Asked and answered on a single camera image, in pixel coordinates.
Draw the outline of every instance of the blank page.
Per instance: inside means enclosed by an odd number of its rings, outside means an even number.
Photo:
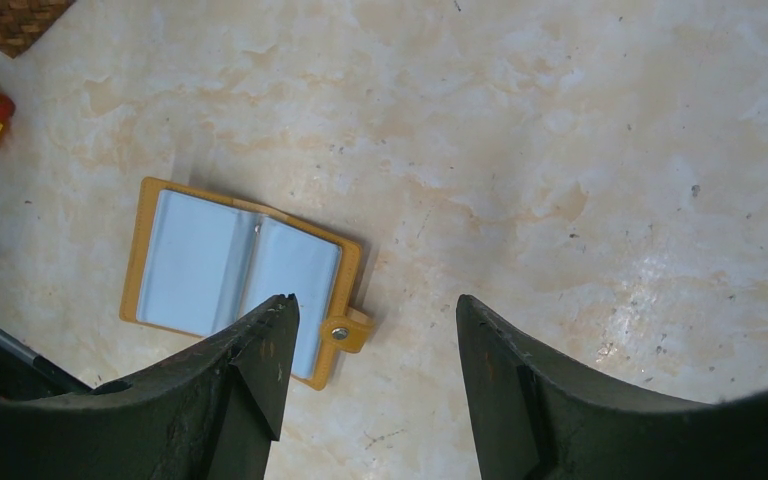
[[[339,262],[337,245],[277,220],[263,219],[241,310],[248,313],[272,295],[296,295],[299,333],[292,373],[297,377],[313,376],[319,327],[327,314]]]
[[[208,336],[236,320],[259,214],[164,190],[137,319]]]

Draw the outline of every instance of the wicker basket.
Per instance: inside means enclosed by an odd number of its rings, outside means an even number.
[[[16,57],[31,47],[74,0],[0,0],[0,50]]]

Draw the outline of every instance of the floor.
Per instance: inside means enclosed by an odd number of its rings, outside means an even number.
[[[477,478],[454,305],[636,385],[768,388],[768,2],[78,2],[0,54],[0,326],[90,384],[140,180],[361,239],[379,326],[293,382],[268,478]]]

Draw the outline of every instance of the black object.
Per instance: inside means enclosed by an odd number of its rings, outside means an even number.
[[[768,392],[707,405],[639,388],[469,296],[457,321],[484,480],[768,479]]]
[[[272,297],[86,394],[0,399],[0,478],[262,478],[281,431],[298,320],[295,297]]]
[[[0,397],[34,400],[90,387],[0,329]]]

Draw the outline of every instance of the stone surface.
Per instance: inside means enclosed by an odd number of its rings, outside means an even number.
[[[379,322],[290,388],[269,478],[477,478],[454,305],[634,384],[768,388],[768,2],[78,2],[0,54],[0,326],[90,384],[139,183],[360,239]]]

